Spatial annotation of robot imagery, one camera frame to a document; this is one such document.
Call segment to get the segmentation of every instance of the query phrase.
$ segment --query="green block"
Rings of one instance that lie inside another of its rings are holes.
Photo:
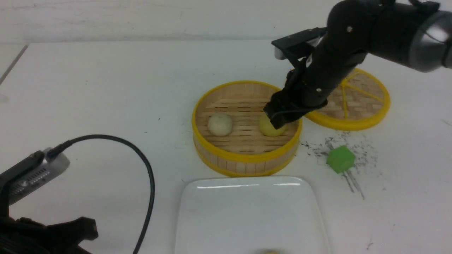
[[[356,156],[346,147],[340,146],[330,151],[326,163],[338,174],[349,170],[355,164]]]

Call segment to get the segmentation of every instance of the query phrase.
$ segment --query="table surface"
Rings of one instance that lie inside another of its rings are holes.
[[[222,177],[194,149],[196,101],[233,80],[282,87],[290,68],[260,40],[31,44],[0,87],[2,170],[73,137],[126,138],[148,156],[157,186],[140,253],[173,253],[184,186]],[[361,68],[391,94],[383,122],[340,132],[304,119],[300,149],[278,175],[312,185],[336,254],[450,253],[452,71],[422,74],[373,56]],[[362,194],[325,164],[330,139],[357,155],[351,172]],[[84,248],[131,253],[149,198],[142,162],[110,141],[86,141],[65,154],[70,168],[14,204],[11,215],[45,224],[91,217],[99,238]]]

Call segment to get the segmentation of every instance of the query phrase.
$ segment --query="bamboo steamer lid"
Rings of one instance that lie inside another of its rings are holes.
[[[231,177],[271,175],[284,168],[299,144],[301,120],[288,124],[278,137],[259,131],[259,118],[270,97],[280,89],[257,81],[236,81],[208,91],[192,116],[193,141],[201,160],[211,169]],[[224,112],[234,122],[228,136],[207,129],[211,115]]]
[[[328,128],[359,131],[381,122],[390,104],[385,86],[371,74],[355,69],[331,93],[327,106],[306,117]]]

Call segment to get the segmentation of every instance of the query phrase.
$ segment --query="black robotic arm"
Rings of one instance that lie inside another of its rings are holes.
[[[295,67],[284,89],[264,107],[280,128],[326,106],[327,97],[368,53],[421,72],[452,68],[452,13],[431,1],[344,0],[331,10],[326,28],[272,44],[275,56]]]

